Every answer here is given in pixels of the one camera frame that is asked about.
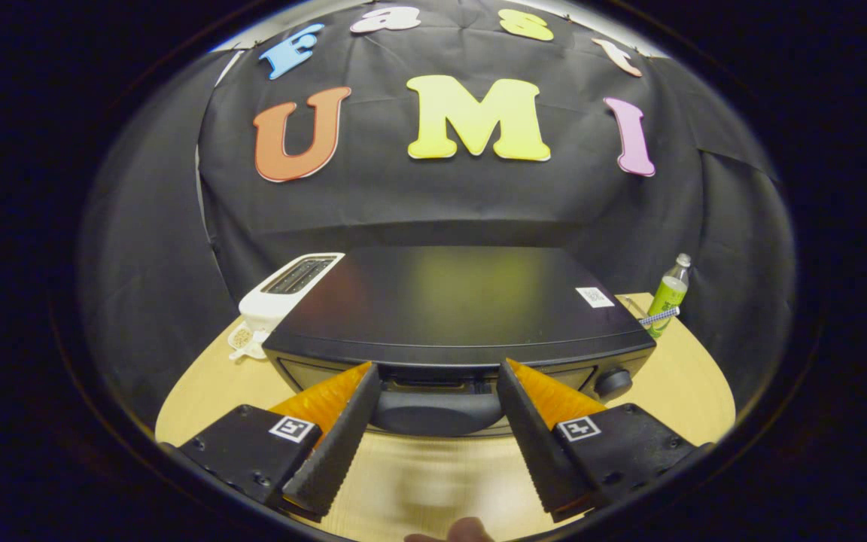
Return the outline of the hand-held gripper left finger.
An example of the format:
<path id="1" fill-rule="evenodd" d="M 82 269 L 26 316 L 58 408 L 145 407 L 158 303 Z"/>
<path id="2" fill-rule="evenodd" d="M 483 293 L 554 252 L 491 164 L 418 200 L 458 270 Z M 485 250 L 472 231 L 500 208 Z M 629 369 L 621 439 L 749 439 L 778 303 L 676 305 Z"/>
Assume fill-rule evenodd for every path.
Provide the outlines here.
<path id="1" fill-rule="evenodd" d="M 311 521 L 328 514 L 381 394 L 370 363 L 294 391 L 269 361 L 197 361 L 163 405 L 163 440 L 207 481 Z"/>

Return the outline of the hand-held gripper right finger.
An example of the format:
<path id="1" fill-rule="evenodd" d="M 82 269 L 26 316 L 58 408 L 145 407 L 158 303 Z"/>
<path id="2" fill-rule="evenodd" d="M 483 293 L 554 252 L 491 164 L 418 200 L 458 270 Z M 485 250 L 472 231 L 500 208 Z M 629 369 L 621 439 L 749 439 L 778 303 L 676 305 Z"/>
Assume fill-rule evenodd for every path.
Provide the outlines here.
<path id="1" fill-rule="evenodd" d="M 499 366 L 497 394 L 555 522 L 633 500 L 701 453 L 644 408 L 605 406 L 513 359 Z"/>

